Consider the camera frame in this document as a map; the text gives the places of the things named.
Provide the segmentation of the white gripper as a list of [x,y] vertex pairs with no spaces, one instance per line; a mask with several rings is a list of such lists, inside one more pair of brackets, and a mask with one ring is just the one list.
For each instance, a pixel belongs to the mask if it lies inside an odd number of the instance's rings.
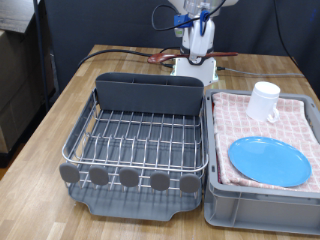
[[183,7],[192,24],[183,28],[181,52],[189,54],[189,61],[193,64],[203,64],[207,60],[207,53],[213,48],[215,25],[209,16],[209,6]]

